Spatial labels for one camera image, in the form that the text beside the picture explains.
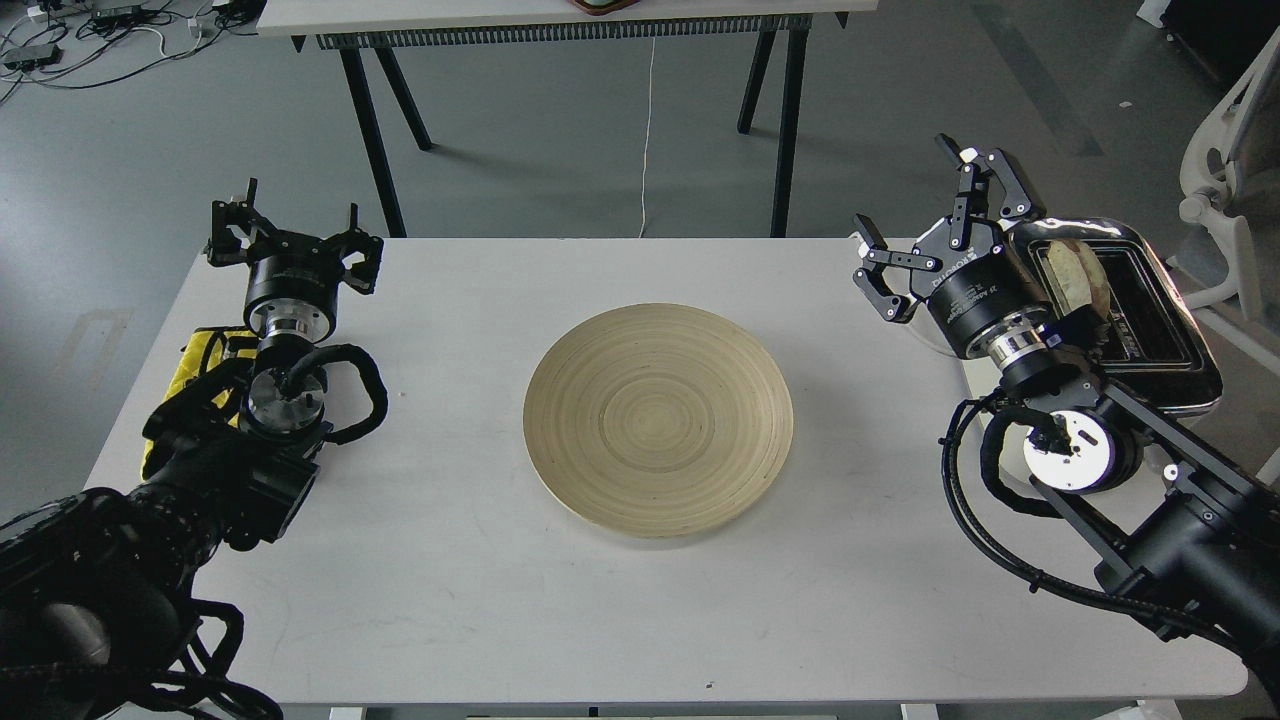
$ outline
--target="black table leg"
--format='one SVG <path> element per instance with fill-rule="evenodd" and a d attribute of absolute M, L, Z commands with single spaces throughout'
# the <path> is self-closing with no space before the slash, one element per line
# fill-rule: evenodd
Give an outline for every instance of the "black table leg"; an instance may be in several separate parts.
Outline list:
<path fill-rule="evenodd" d="M 773 53 L 773 40 L 778 32 L 760 31 L 755 41 L 755 56 L 751 58 L 751 76 L 746 81 L 746 95 L 742 96 L 742 111 L 737 115 L 737 132 L 751 133 L 751 120 L 755 119 L 755 104 L 760 101 L 760 86 L 764 85 L 764 70 L 769 68 L 769 54 Z"/>
<path fill-rule="evenodd" d="M 338 53 L 342 55 L 342 69 L 347 73 L 347 87 L 351 90 L 351 102 L 356 108 L 360 135 L 365 138 L 369 167 L 374 170 L 374 184 L 378 186 L 378 200 L 383 204 L 388 234 L 407 237 L 404 218 L 399 211 L 399 199 L 396 197 L 396 183 L 392 181 L 392 168 L 387 161 L 387 149 L 383 147 L 383 133 L 378 129 L 374 99 L 369 95 L 365 64 L 360 60 L 360 50 L 344 49 Z"/>
<path fill-rule="evenodd" d="M 431 142 L 431 136 L 426 135 L 422 115 L 419 114 L 413 95 L 408 91 L 408 83 L 404 82 L 404 73 L 401 72 L 399 63 L 396 61 L 396 51 L 390 47 L 376 47 L 374 53 L 378 54 L 378 61 L 383 64 L 387 82 L 392 85 L 392 92 L 396 94 L 396 101 L 399 102 L 401 111 L 404 113 L 404 120 L 408 122 L 408 129 L 413 133 L 419 150 L 429 152 L 435 145 Z"/>
<path fill-rule="evenodd" d="M 782 87 L 782 127 L 778 129 L 778 172 L 773 181 L 773 224 L 769 237 L 786 237 L 791 210 L 791 176 L 796 160 L 796 126 L 800 92 L 804 88 L 804 59 L 808 29 L 792 29 L 787 37 L 786 85 Z"/>

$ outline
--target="gray floor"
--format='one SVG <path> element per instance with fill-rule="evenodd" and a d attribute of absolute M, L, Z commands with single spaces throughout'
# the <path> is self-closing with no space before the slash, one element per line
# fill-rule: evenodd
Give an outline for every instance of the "gray floor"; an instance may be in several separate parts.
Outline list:
<path fill-rule="evenodd" d="M 891 236 L 923 231 L 954 192 L 932 142 L 946 131 L 1015 152 L 1055 214 L 1120 218 L 1157 250 L 1178 247 L 1187 233 L 1178 165 L 1219 91 L 1132 17 L 1137 4 L 883 5 L 847 31 L 819 18 L 813 33 L 791 234 L 847 234 L 855 211 Z M 8 28 L 17 10 L 4 8 Z M 170 51 L 189 42 L 180 27 L 169 36 Z M 156 56 L 155 42 L 138 36 L 73 77 L 136 68 Z M 781 53 L 758 131 L 739 136 L 753 42 L 658 41 L 649 234 L 767 232 Z M 410 234 L 635 234 L 649 51 L 649 41 L 402 51 L 442 143 L 430 155 L 413 146 L 369 58 Z M 282 227 L 335 232 L 356 201 L 370 229 L 385 229 L 335 53 L 230 37 L 123 83 L 22 87 L 0 106 L 0 515 L 81 487 L 206 240 L 209 202 L 239 192 L 251 174 L 261 179 L 260 209 Z M 1280 391 L 1211 342 L 1226 398 L 1198 430 L 1256 470 L 1280 445 Z M 943 716 L 1083 719 L 1114 707 L 952 706 Z M 1256 692 L 1184 705 L 1187 717 L 1202 719 L 1263 710 Z M 893 712 L 840 708 L 845 717 Z"/>

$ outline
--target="yellow cloth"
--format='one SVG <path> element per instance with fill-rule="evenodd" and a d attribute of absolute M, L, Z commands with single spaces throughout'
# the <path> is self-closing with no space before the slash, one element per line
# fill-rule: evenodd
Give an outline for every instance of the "yellow cloth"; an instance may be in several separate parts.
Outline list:
<path fill-rule="evenodd" d="M 237 350 L 234 354 L 229 354 L 229 347 L 233 342 L 239 338 L 244 338 L 244 347 Z M 192 380 L 200 375 L 212 370 L 219 363 L 227 360 L 232 356 L 236 357 L 255 357 L 257 355 L 257 336 L 252 331 L 246 328 L 200 328 L 191 333 L 191 340 L 187 341 L 187 346 L 182 348 L 182 359 L 178 361 L 178 368 L 173 372 L 173 379 L 169 380 L 169 389 L 164 393 L 164 400 L 178 395 L 184 387 L 187 387 Z M 214 398 L 214 404 L 223 407 L 227 404 L 228 396 L 230 393 L 224 392 Z M 239 415 L 230 419 L 230 425 L 237 427 L 239 423 Z M 140 475 L 146 468 L 147 456 L 151 455 L 152 443 L 150 439 L 142 450 L 142 468 L 140 468 Z"/>

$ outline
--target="white table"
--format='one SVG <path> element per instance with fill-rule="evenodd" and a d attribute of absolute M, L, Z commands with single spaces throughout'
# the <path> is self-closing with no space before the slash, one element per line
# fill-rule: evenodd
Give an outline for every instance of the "white table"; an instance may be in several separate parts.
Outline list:
<path fill-rule="evenodd" d="M 796 128 L 813 14 L 836 13 L 845 23 L 850 12 L 874 10 L 877 4 L 878 0 L 644 0 L 608 15 L 593 17 L 567 0 L 270 0 L 259 19 L 257 32 L 293 36 L 298 51 L 307 35 L 315 35 L 321 47 L 339 50 L 389 234 L 404 237 L 404 219 L 360 58 L 361 49 L 376 53 L 413 140 L 420 150 L 430 151 L 435 143 L 396 60 L 394 47 L 758 32 L 737 119 L 737 131 L 748 135 L 774 38 L 785 29 L 788 33 L 787 64 L 769 228 L 772 237 L 782 237 L 791 206 Z"/>
<path fill-rule="evenodd" d="M 588 15 L 568 0 L 269 0 L 261 35 L 329 35 L 447 27 L 667 20 L 874 10 L 879 0 L 641 0 Z"/>
<path fill-rule="evenodd" d="M 879 322 L 849 279 L 855 259 L 850 240 L 389 241 L 378 292 L 343 291 L 333 338 L 378 359 L 385 425 L 321 452 L 280 542 L 223 548 L 197 577 L 197 597 L 244 611 L 233 679 L 329 705 L 1238 692 L 1245 674 L 1225 651 L 1030 596 L 963 539 L 936 443 L 963 395 L 959 366 Z M 246 275 L 196 261 L 90 486 L 132 486 L 178 348 L 192 328 L 239 316 Z M 524 393 L 544 351 L 646 301 L 739 323 L 794 397 L 781 477 L 710 536 L 589 525 L 525 452 Z M 365 406 L 339 373 L 329 404 L 342 424 Z M 1156 483 L 1129 483 L 1100 505 L 1129 527 L 1158 497 Z M 973 500 L 1028 560 L 1088 582 L 1096 559 L 1065 523 Z"/>

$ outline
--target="bamboo plate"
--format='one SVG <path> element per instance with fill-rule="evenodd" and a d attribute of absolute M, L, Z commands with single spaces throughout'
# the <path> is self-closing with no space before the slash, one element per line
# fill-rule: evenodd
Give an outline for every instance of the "bamboo plate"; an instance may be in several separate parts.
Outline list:
<path fill-rule="evenodd" d="M 732 520 L 791 447 L 791 396 L 750 333 L 682 305 L 596 315 L 543 357 L 525 443 L 547 489 L 605 528 L 646 538 Z"/>

